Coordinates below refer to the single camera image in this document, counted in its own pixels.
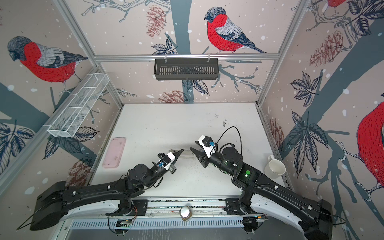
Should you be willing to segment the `silver metal keyring carabiner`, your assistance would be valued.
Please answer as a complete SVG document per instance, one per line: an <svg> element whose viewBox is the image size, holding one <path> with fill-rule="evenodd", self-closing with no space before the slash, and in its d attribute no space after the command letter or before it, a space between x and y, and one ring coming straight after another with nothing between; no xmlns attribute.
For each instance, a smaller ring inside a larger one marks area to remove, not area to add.
<svg viewBox="0 0 384 240"><path fill-rule="evenodd" d="M179 150L170 149L169 152L176 153ZM184 151L181 153L181 158L195 158L196 156L193 154L193 152L190 149L184 149Z"/></svg>

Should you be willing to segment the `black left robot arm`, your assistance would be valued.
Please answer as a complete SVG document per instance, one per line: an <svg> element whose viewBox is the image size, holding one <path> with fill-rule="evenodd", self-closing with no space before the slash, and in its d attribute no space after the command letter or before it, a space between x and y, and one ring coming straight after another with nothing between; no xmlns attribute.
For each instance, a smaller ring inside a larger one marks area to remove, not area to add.
<svg viewBox="0 0 384 240"><path fill-rule="evenodd" d="M174 173L175 163L182 153L183 150L160 153L160 160L152 168L138 164L117 181L110 183L85 187L68 186L65 182L53 184L37 197L30 230L48 229L58 224L73 209L105 201L119 201L118 208L111 211L110 216L129 214L134 209L131 199L160 183L167 172Z"/></svg>

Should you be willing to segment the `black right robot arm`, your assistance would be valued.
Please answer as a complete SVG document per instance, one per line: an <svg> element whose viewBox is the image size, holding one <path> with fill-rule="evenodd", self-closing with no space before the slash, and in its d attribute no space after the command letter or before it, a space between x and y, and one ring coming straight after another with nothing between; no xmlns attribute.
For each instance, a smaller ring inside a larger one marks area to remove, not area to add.
<svg viewBox="0 0 384 240"><path fill-rule="evenodd" d="M242 191L238 199L226 199L227 214L267 215L293 226L308 240L332 239L333 214L329 202L316 202L279 185L244 163L243 156L234 147L226 147L211 157L202 149L191 148L191 151L204 168L212 164L230 175L232 184Z"/></svg>

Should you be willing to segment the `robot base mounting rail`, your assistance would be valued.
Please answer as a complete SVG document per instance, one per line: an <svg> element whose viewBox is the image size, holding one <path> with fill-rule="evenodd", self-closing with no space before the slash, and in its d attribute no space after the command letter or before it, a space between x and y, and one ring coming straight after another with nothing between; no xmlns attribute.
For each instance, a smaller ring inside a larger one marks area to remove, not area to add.
<svg viewBox="0 0 384 240"><path fill-rule="evenodd" d="M123 235L133 230L245 228L257 229L268 218L264 214L227 214L225 201L149 201L143 216L75 219L70 230L111 230Z"/></svg>

